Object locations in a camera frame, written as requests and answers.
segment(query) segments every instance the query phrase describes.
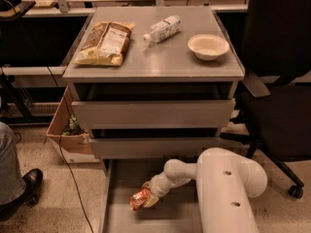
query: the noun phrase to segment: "person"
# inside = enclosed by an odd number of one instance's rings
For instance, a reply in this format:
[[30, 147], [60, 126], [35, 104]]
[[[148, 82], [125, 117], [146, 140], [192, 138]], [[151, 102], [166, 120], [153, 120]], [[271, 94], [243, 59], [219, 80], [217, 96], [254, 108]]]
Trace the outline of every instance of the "person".
[[0, 122], [0, 220], [9, 219], [24, 203], [37, 204], [42, 179], [40, 169], [21, 176], [16, 135], [7, 124]]

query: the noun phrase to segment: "cardboard box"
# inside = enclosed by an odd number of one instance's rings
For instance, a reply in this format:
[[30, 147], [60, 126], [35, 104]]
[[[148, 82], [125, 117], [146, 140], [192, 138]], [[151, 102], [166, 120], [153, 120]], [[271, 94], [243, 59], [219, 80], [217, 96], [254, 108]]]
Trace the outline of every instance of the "cardboard box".
[[72, 102], [73, 96], [70, 89], [67, 87], [52, 119], [47, 137], [50, 139], [59, 155], [61, 157], [62, 154], [64, 155], [67, 162], [97, 162], [98, 160], [94, 158], [90, 148], [89, 136], [87, 133], [74, 136], [60, 136], [61, 132], [68, 125], [70, 116], [74, 113], [71, 107]]

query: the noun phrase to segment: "plastic bottle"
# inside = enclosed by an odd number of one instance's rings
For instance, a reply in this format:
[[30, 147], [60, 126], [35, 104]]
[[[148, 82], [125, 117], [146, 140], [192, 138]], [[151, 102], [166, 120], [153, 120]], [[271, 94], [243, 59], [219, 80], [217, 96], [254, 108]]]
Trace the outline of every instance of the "plastic bottle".
[[182, 28], [181, 19], [178, 16], [171, 16], [150, 26], [149, 33], [144, 35], [144, 40], [159, 43]]

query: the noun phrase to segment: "jeans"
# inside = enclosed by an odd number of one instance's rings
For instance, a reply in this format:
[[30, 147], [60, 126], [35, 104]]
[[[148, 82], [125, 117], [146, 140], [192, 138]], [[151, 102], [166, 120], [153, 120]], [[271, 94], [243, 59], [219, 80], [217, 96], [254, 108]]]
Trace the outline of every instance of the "jeans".
[[17, 160], [16, 136], [0, 122], [0, 205], [17, 199], [25, 188]]

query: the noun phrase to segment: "office chair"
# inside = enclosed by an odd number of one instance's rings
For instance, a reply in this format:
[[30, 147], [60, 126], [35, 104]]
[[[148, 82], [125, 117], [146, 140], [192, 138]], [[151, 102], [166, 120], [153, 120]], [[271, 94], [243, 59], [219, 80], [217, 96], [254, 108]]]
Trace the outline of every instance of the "office chair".
[[[311, 69], [307, 8], [311, 0], [250, 0], [240, 50], [247, 89], [236, 94], [240, 113], [231, 120], [245, 123], [250, 136], [221, 134], [250, 144], [249, 158], [260, 149], [295, 183], [295, 198], [304, 184], [285, 162], [311, 159], [311, 86], [293, 85]], [[261, 81], [271, 75], [278, 76], [274, 83]]]

